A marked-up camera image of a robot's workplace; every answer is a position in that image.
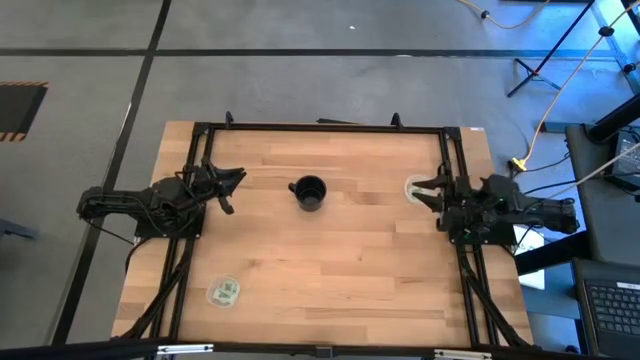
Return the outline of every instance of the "tripod stand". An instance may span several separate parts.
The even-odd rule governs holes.
[[[560,44],[562,44],[562,42],[567,38],[567,36],[569,36],[569,34],[571,33],[571,30],[573,30],[573,28],[578,24],[578,22],[580,22],[580,19],[582,19],[584,14],[587,13],[587,11],[591,8],[591,5],[593,5],[594,2],[595,2],[595,0],[590,0],[587,3],[587,5],[582,10],[582,12],[580,12],[580,15],[578,15],[578,17],[573,21],[573,23],[571,24],[571,26],[569,26],[567,31],[565,31],[564,34],[562,34],[562,37],[560,37],[560,40],[558,40],[558,42],[553,46],[551,51],[549,51],[547,56],[544,57],[544,59],[542,60],[540,65],[538,65],[537,68],[533,69],[529,65],[525,64],[524,61],[522,61],[522,60],[520,60],[518,58],[515,59],[516,63],[518,63],[520,66],[524,67],[527,70],[527,77],[524,80],[522,80],[520,82],[520,84],[518,84],[513,90],[511,90],[507,94],[507,97],[513,96],[513,94],[515,94],[523,86],[527,85],[530,81],[542,81],[542,82],[545,82],[545,83],[549,84],[554,89],[560,90],[560,86],[555,84],[553,81],[551,81],[551,80],[543,77],[542,75],[540,75],[540,70],[542,70],[542,67],[547,63],[547,61],[549,61],[551,56],[553,56],[553,53],[555,53],[556,50],[558,50],[558,47],[560,47]]]

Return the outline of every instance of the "small clear container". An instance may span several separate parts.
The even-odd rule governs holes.
[[[232,307],[238,295],[240,295],[240,283],[228,276],[213,280],[207,289],[207,301],[222,308]]]

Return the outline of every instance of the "yellow cable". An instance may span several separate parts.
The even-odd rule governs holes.
[[[640,0],[637,0],[633,4],[629,5],[629,7],[627,7],[620,15],[618,15],[618,17],[615,18],[615,20],[613,20],[613,22],[611,23],[611,25],[609,25],[609,27],[613,27],[613,25],[616,22],[618,22],[618,20],[620,20],[620,18],[622,18],[622,16],[624,16],[624,14],[626,14],[629,10],[631,10],[637,4],[640,4]],[[569,77],[564,82],[564,84],[562,84],[562,86],[560,87],[560,90],[558,90],[558,92],[556,93],[556,96],[553,98],[553,101],[551,101],[551,104],[549,104],[549,107],[547,107],[547,110],[544,112],[544,115],[542,115],[542,119],[540,119],[540,122],[538,123],[538,127],[536,128],[536,132],[533,134],[533,139],[531,139],[531,145],[529,146],[529,151],[527,152],[527,156],[525,156],[523,159],[517,159],[517,158],[511,159],[511,161],[516,166],[518,166],[520,168],[520,170],[522,170],[522,171],[527,170],[525,165],[526,165],[527,161],[529,160],[529,158],[531,157],[531,155],[533,154],[533,146],[534,146],[534,144],[536,142],[536,139],[538,137],[538,133],[540,133],[540,128],[542,128],[542,124],[547,119],[547,116],[549,116],[549,113],[551,112],[551,109],[553,109],[553,106],[556,104],[556,101],[558,101],[558,98],[560,97],[560,94],[562,94],[562,92],[564,91],[564,89],[567,86],[567,84],[569,83],[569,81],[571,81],[571,79],[573,79],[573,77],[578,73],[578,70],[580,70],[582,65],[584,65],[584,63],[589,58],[589,56],[591,56],[591,53],[593,53],[593,50],[595,50],[595,48],[598,46],[598,44],[600,44],[602,39],[604,39],[604,36],[600,36],[598,41],[596,41],[596,43],[593,44],[591,49],[589,49],[589,51],[587,51],[587,54],[582,58],[582,60],[578,64],[578,66],[575,68],[575,70],[573,70],[571,75],[569,75]]]
[[[485,10],[480,9],[477,5],[467,1],[467,0],[457,0],[460,3],[463,3],[465,5],[467,5],[470,8],[476,9],[478,10],[480,13],[483,13]],[[544,4],[542,4],[540,7],[538,7],[534,12],[531,13],[531,15],[529,15],[526,19],[524,19],[521,23],[516,24],[516,25],[502,25],[499,22],[497,22],[496,20],[494,20],[491,15],[487,15],[487,19],[489,19],[489,21],[491,21],[492,23],[494,23],[494,25],[496,25],[497,27],[504,29],[504,30],[512,30],[515,28],[518,28],[526,23],[528,23],[529,21],[531,21],[531,19],[533,19],[534,17],[536,17],[536,15],[538,15],[540,13],[540,11],[542,11],[542,9],[544,9],[545,6],[547,6],[547,4],[551,2],[551,0],[546,0],[544,2]]]

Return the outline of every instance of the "desk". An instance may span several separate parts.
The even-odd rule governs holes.
[[[589,175],[610,159],[610,145],[589,141],[582,126],[569,126],[566,134],[576,179]],[[587,231],[518,255],[521,274],[564,263],[573,257],[640,266],[637,234],[640,204],[633,196],[602,179],[582,183],[578,192]]]
[[[169,122],[153,181],[186,159],[193,123]],[[482,129],[461,129],[469,173],[492,173]],[[245,167],[225,215],[209,204],[196,241],[179,339],[259,344],[468,347],[455,249],[436,216],[410,204],[410,175],[436,173],[437,136],[340,132],[216,131],[213,163]],[[328,187],[323,207],[301,211],[287,184],[308,174]],[[128,330],[158,290],[167,240],[131,259],[113,335]],[[513,259],[485,246],[491,293],[520,336],[531,341]],[[241,291],[232,308],[207,302],[228,275]],[[173,301],[167,302],[166,335]],[[476,301],[481,339],[486,329]]]

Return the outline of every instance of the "laptop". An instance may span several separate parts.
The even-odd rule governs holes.
[[[589,355],[640,356],[640,267],[571,261]]]

